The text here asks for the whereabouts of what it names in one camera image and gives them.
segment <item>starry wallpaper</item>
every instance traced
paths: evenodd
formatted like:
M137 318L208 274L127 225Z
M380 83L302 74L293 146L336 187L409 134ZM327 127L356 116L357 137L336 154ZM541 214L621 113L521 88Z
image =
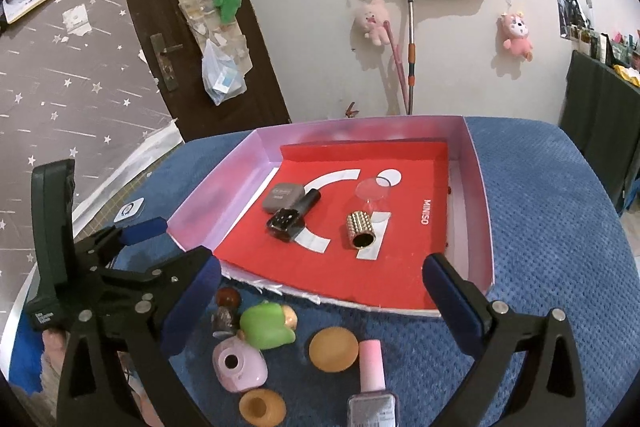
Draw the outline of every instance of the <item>starry wallpaper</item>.
M171 122L141 57L125 0L47 0L0 36L0 331L35 260L34 166L75 158L76 206Z

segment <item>pink stuffed animal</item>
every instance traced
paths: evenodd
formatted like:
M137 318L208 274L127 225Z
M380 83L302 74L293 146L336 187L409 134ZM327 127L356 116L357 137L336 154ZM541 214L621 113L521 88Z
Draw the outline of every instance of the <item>pink stuffed animal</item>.
M356 10L356 22L364 29L364 36L377 46L389 44L389 36L384 27L390 19L383 0L373 0Z
M533 44L529 41L529 29L522 17L522 12L502 14L502 29L508 37L502 45L513 55L522 55L530 62L533 60Z

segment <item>green plush toy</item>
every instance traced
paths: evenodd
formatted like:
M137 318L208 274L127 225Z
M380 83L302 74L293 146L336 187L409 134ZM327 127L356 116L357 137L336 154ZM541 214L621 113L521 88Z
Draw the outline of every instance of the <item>green plush toy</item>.
M272 349L295 342L297 325L290 306L265 301L241 315L238 337L256 349Z
M223 24L231 24L236 18L242 0L213 0L213 6L220 8L220 20Z

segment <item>pink stick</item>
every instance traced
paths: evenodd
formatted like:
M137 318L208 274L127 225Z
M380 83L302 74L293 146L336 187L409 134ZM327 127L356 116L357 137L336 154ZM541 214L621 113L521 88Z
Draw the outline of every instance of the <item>pink stick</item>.
M391 23L389 21L384 22L386 34L389 36L391 42L391 51L394 54L394 62L396 63L396 72L398 73L398 80L400 81L400 89L402 90L402 99L404 100L404 110L409 114L409 97L406 93L406 81L404 79L404 68L402 66L402 58L398 51L398 46L394 41L394 35L391 32Z

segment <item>white curved stripe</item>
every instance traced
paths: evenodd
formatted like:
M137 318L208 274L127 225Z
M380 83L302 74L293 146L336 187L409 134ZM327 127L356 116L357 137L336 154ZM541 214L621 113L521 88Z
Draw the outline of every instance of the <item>white curved stripe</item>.
M329 172L329 174L323 174L319 178L308 182L308 184L305 185L305 192L308 192L311 188L319 190L329 183L339 182L341 180L357 180L359 175L360 169Z
M331 239L320 237L311 232L307 227L302 229L293 240L301 247L318 253L324 253L324 250L326 250L326 247L328 247L331 242Z
M323 174L322 176L308 182L305 185L305 192L308 192L312 188L319 190L320 188L328 185L329 183L339 182L342 180L357 180L360 175L360 169L345 169L344 171L329 172L329 174ZM306 248L318 253L324 253L326 247L329 246L331 239L320 237L311 232L307 227L293 238L301 247Z

